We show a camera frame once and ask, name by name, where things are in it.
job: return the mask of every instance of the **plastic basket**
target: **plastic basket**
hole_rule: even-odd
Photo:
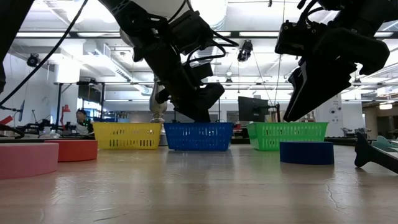
[[[250,144],[260,151],[278,151],[282,141],[324,141],[328,123],[252,123]]]
[[[160,123],[94,123],[100,149],[157,149]]]
[[[167,144],[182,151],[227,151],[232,123],[166,123]]]

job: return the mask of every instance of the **green basket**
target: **green basket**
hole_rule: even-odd
[[[250,144],[260,151],[279,151],[283,141],[324,141],[328,123],[251,123]]]

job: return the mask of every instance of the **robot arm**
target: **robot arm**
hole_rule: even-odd
[[[339,11],[327,25],[307,19],[317,2],[326,10]],[[283,23],[275,52],[302,57],[289,77],[294,92],[284,119],[296,121],[351,86],[355,63],[363,65],[360,74],[382,69],[390,52],[373,36],[383,22],[396,19],[397,0],[312,0],[297,23]]]
[[[176,111],[198,122],[210,122],[208,109],[224,88],[219,83],[201,88],[200,80],[213,75],[211,65],[192,68],[190,57],[209,46],[219,47],[224,55],[225,50],[213,41],[213,31],[199,12],[189,10],[168,23],[166,18],[149,14],[130,0],[99,1],[117,20],[123,39],[134,46],[134,61],[145,59],[165,87],[157,95],[157,102],[163,103],[171,96]],[[182,64],[180,54],[189,55],[188,62]]]

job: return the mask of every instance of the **blue basket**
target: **blue basket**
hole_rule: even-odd
[[[227,151],[233,123],[165,123],[170,149],[184,151]]]

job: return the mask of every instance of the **ceiling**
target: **ceiling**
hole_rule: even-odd
[[[226,1],[228,7],[226,8],[226,16],[221,30],[227,31],[278,31],[280,25],[285,20],[297,21],[301,11],[297,9],[299,0],[273,0],[272,7],[268,7],[268,1],[250,1],[250,0],[196,0],[212,4],[211,1]],[[89,0],[89,4],[83,11],[84,19],[75,24],[73,30],[77,32],[109,32],[118,31],[119,26],[116,22],[105,22],[107,11],[102,11],[97,5],[96,0]],[[175,11],[180,7],[182,0],[136,0],[141,7],[146,9],[149,13],[157,14],[164,17],[171,17]],[[63,32],[70,23],[70,18],[76,13],[76,9],[80,7],[82,1],[43,1],[36,0],[27,15],[21,32]],[[218,11],[212,7],[207,7],[210,14],[216,14]],[[318,22],[328,22],[334,18],[336,12],[320,11],[311,15],[311,20]],[[398,31],[397,22],[389,22],[381,27],[384,31]],[[11,49],[11,53],[17,54],[19,57],[28,57],[33,51],[40,49],[40,56],[44,57],[49,49],[56,44],[59,37],[51,39],[27,39],[16,38]],[[233,39],[241,44],[244,39]],[[285,83],[289,77],[290,72],[297,67],[297,58],[289,55],[277,55],[274,53],[276,39],[252,39],[254,51],[252,57],[247,62],[239,63],[236,60],[237,48],[226,48],[227,56],[212,61],[214,76],[210,77],[208,82],[225,82],[227,72],[231,72],[231,78],[234,83],[238,82],[281,82]],[[352,74],[354,77],[361,78],[362,82],[379,83],[379,82],[396,82],[395,77],[398,78],[398,40],[387,39],[385,43],[388,45],[391,56],[386,66],[388,69],[382,70],[377,74],[369,77],[361,77],[358,74]],[[103,61],[102,59],[93,58],[92,55],[87,55],[85,51],[86,45],[94,45],[101,51],[103,45],[106,45],[111,50],[111,60]],[[75,46],[82,46],[81,51],[71,50],[76,49]],[[116,62],[123,71],[133,77],[135,82],[150,82],[153,80],[153,73],[149,66],[143,62],[134,63],[132,61],[132,48],[125,44],[121,39],[67,39],[61,45],[61,49],[57,52],[50,61],[52,63],[62,63],[62,60],[77,60],[82,64],[84,69],[81,70],[81,77],[93,77],[98,81],[104,82],[123,82],[125,79],[116,75],[113,68],[109,68],[109,63]],[[237,97],[238,86],[226,86],[227,91],[225,97]],[[272,96],[277,96],[279,99],[290,97],[291,87],[289,90],[281,90],[278,93],[275,87],[270,87],[269,91],[265,92],[264,87],[258,86],[240,86],[239,89],[247,91],[247,95],[251,95],[258,89],[256,94],[264,95],[267,93]],[[369,93],[375,91],[377,86],[367,86],[361,88],[354,88],[345,91],[348,97],[357,97],[360,93]],[[112,86],[108,91],[136,91],[132,86]]]

